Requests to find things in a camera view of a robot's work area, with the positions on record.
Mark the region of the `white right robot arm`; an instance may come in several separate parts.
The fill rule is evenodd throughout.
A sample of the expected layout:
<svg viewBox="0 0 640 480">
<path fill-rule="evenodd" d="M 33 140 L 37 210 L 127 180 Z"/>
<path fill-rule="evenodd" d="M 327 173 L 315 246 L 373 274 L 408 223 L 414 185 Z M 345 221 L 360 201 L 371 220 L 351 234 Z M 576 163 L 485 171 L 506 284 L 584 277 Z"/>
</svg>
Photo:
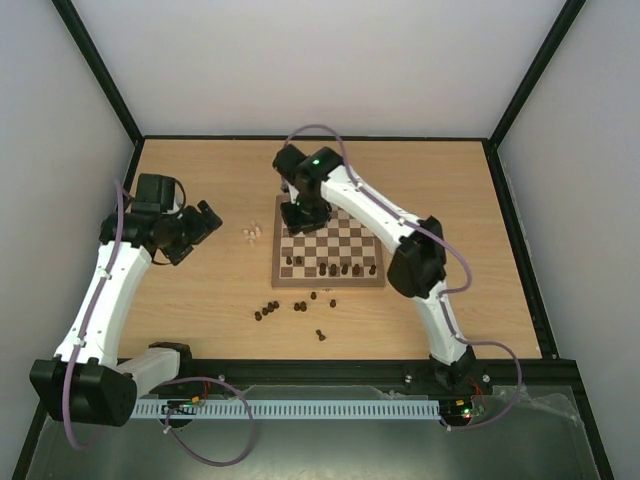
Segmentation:
<svg viewBox="0 0 640 480">
<path fill-rule="evenodd" d="M 366 227 L 391 254 L 387 280 L 414 301 L 429 339 L 429 359 L 438 384 L 460 390 L 471 379 L 475 354 L 452 311 L 446 283 L 442 225 L 435 217 L 406 212 L 356 176 L 345 155 L 324 147 L 307 155 L 292 144 L 273 160 L 289 199 L 280 214 L 290 234 L 308 234 L 329 223 L 334 206 Z"/>
</svg>

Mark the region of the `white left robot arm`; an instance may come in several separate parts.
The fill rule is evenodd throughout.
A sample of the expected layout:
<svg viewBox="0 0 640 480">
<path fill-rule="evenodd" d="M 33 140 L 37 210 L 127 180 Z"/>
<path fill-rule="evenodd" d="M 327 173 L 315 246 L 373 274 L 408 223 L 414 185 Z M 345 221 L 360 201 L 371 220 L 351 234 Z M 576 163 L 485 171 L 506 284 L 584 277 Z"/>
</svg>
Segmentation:
<svg viewBox="0 0 640 480">
<path fill-rule="evenodd" d="M 156 342 L 119 362 L 120 338 L 155 256 L 177 266 L 222 224 L 206 201 L 188 204 L 174 177 L 143 173 L 133 196 L 117 191 L 116 209 L 101 224 L 96 267 L 76 318 L 52 359 L 35 361 L 29 374 L 52 419 L 122 426 L 138 398 L 186 371 L 192 358 L 187 345 Z"/>
</svg>

